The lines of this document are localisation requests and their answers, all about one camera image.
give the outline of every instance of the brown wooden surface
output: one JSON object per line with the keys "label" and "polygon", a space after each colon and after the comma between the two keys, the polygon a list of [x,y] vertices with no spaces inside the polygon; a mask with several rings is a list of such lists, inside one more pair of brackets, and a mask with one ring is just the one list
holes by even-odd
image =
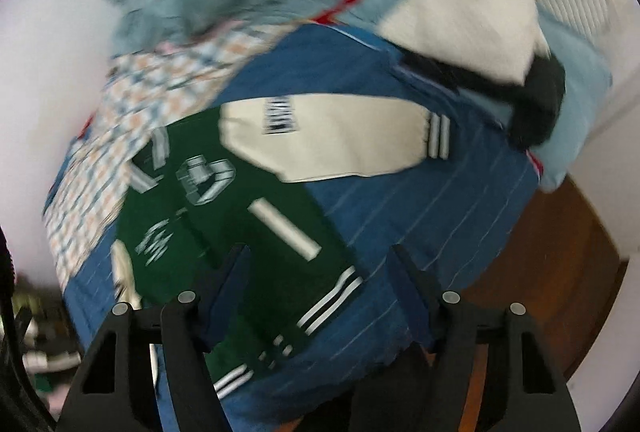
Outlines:
{"label": "brown wooden surface", "polygon": [[[463,296],[485,307],[523,303],[568,376],[604,323],[622,280],[620,266],[591,207],[567,180],[552,194],[535,194],[507,247]],[[460,432],[475,430],[485,370],[486,348],[479,348]]]}

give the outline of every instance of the black garment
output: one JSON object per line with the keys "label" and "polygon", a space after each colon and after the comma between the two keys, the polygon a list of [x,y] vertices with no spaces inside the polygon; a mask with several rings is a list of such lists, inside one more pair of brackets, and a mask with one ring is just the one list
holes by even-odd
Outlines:
{"label": "black garment", "polygon": [[393,364],[305,416],[296,432],[415,432],[429,372],[422,348],[414,343]]}
{"label": "black garment", "polygon": [[553,54],[535,56],[524,85],[518,85],[498,84],[468,69],[400,50],[402,64],[425,78],[455,91],[464,88],[511,104],[508,135],[516,149],[524,151],[550,138],[564,98],[564,68]]}

